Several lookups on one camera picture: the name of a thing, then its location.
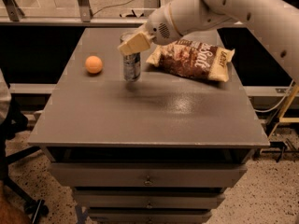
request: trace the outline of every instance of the speckled floor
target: speckled floor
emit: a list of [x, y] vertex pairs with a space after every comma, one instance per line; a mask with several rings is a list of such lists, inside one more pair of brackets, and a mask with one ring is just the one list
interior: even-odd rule
[[[299, 127], [279, 127], [273, 140], [289, 139], [299, 148]], [[30, 131], [17, 133], [7, 142], [7, 154], [28, 147]], [[218, 209], [212, 210], [207, 224], [299, 224], [299, 154], [262, 154], [247, 163], [248, 171], [232, 188]], [[50, 212], [40, 219], [41, 224], [75, 224], [76, 202], [71, 189], [62, 187], [48, 172], [50, 162], [41, 151], [9, 166], [10, 176], [34, 199], [46, 200]], [[24, 201], [9, 188], [8, 199], [22, 209]], [[88, 217], [85, 222], [91, 224]]]

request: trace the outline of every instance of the drawer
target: drawer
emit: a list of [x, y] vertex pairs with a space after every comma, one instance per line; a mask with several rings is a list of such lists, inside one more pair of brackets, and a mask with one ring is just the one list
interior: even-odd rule
[[233, 187], [241, 164], [53, 163], [52, 175], [70, 187]]
[[224, 194], [173, 191], [92, 191], [73, 192], [75, 200], [86, 207], [215, 209]]
[[205, 223], [210, 217], [210, 212], [202, 211], [140, 211], [140, 210], [106, 210], [89, 209], [89, 217], [99, 223], [106, 222], [141, 222], [146, 224], [155, 223]]

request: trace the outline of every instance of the desk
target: desk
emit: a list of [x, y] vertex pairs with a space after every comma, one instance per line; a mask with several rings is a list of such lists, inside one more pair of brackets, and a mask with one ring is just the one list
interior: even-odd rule
[[[124, 81], [125, 31], [85, 30], [29, 144], [98, 222], [206, 222], [267, 136], [230, 64], [227, 83], [175, 77], [145, 64], [152, 48], [141, 78]], [[186, 38], [221, 45], [215, 31]], [[105, 64], [97, 76], [90, 55]]]

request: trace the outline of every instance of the aluminum can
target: aluminum can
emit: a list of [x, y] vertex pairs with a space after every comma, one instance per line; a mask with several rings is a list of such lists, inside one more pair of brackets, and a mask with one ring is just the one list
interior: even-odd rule
[[[133, 33], [121, 35], [121, 42], [129, 39]], [[134, 82], [140, 78], [140, 52], [123, 56], [123, 78], [126, 81]]]

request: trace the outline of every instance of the wire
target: wire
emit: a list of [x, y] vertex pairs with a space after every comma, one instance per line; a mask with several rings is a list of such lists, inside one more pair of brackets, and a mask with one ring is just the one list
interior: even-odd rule
[[293, 84], [293, 80], [292, 80], [292, 82], [291, 82], [289, 88], [286, 90], [284, 96], [281, 98], [281, 100], [280, 100], [276, 105], [274, 105], [272, 108], [269, 108], [269, 109], [266, 109], [266, 110], [254, 109], [255, 112], [258, 112], [258, 113], [268, 113], [268, 112], [270, 112], [270, 111], [276, 109], [277, 107], [279, 107], [280, 104], [284, 101], [284, 99], [288, 96], [288, 94], [289, 94], [289, 92], [290, 92], [290, 90], [291, 90], [291, 88], [292, 88], [292, 84]]
[[111, 8], [111, 7], [118, 7], [118, 6], [122, 6], [122, 5], [127, 5], [127, 4], [130, 4], [132, 2], [134, 2], [136, 0], [130, 0], [128, 2], [125, 2], [123, 4], [116, 4], [116, 5], [110, 5], [110, 6], [105, 6], [105, 7], [102, 7], [101, 9], [97, 10], [96, 12], [93, 13], [93, 16], [101, 11], [103, 11], [104, 9], [107, 9], [107, 8]]

